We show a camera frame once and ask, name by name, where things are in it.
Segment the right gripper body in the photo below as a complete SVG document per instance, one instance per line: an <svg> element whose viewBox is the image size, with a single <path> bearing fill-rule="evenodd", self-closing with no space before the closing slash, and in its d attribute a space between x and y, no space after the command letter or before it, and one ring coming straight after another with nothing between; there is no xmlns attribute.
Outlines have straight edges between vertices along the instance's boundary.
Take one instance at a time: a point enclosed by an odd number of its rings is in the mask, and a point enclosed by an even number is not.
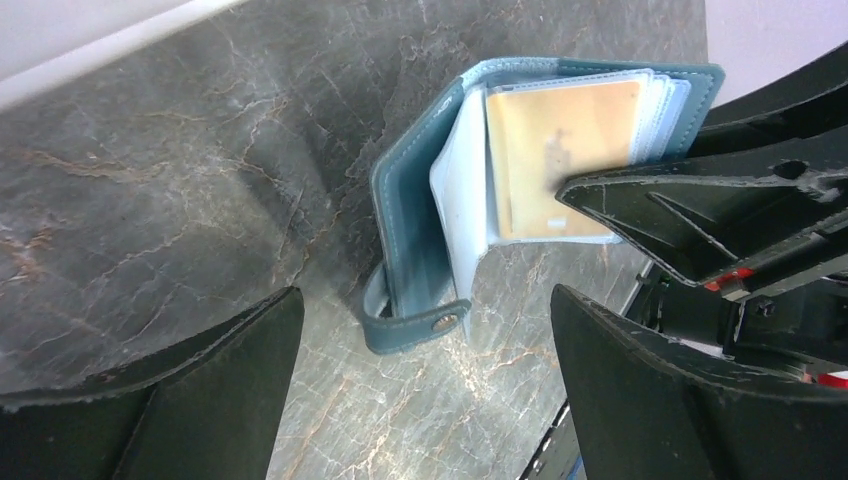
<svg viewBox="0 0 848 480"><path fill-rule="evenodd" d="M667 243L643 233L632 241L654 265L640 278L627 318L707 354L846 387L846 232L701 286L661 260L678 254Z"/></svg>

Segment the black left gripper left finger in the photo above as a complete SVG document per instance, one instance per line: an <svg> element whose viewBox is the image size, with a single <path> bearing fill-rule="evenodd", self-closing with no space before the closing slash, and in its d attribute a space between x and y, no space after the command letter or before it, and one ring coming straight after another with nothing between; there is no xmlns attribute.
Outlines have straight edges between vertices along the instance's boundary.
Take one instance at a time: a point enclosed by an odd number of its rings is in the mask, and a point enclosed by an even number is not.
<svg viewBox="0 0 848 480"><path fill-rule="evenodd" d="M300 290L64 389L1 398L5 479L262 479L305 318Z"/></svg>

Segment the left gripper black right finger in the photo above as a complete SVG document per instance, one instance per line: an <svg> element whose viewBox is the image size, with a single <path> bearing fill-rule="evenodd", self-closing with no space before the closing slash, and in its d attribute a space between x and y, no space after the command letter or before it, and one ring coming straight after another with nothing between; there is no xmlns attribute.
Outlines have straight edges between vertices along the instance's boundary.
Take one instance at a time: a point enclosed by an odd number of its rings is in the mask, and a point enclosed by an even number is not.
<svg viewBox="0 0 848 480"><path fill-rule="evenodd" d="M591 479L843 479L847 394L717 358L558 285L551 324Z"/></svg>

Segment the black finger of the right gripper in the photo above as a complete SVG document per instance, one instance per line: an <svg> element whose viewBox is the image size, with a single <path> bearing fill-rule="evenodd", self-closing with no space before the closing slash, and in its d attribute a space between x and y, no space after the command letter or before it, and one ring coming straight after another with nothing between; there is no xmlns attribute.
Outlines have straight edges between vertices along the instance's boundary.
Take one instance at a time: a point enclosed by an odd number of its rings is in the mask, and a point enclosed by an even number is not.
<svg viewBox="0 0 848 480"><path fill-rule="evenodd" d="M594 172L558 199L678 281L793 289L847 268L847 131Z"/></svg>
<svg viewBox="0 0 848 480"><path fill-rule="evenodd" d="M709 111L689 158L806 139L847 127L847 45Z"/></svg>

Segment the blue card holder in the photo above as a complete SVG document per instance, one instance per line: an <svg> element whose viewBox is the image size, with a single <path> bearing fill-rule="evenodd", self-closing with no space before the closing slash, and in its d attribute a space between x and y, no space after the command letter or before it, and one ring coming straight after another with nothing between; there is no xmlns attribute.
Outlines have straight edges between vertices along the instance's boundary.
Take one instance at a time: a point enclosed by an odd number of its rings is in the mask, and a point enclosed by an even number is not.
<svg viewBox="0 0 848 480"><path fill-rule="evenodd" d="M677 159L692 146L725 78L716 64L500 57L459 75L377 161L370 187L383 248L359 320L375 354L469 330L473 281L497 232L484 95L490 87L580 84L650 73L668 82L626 165Z"/></svg>

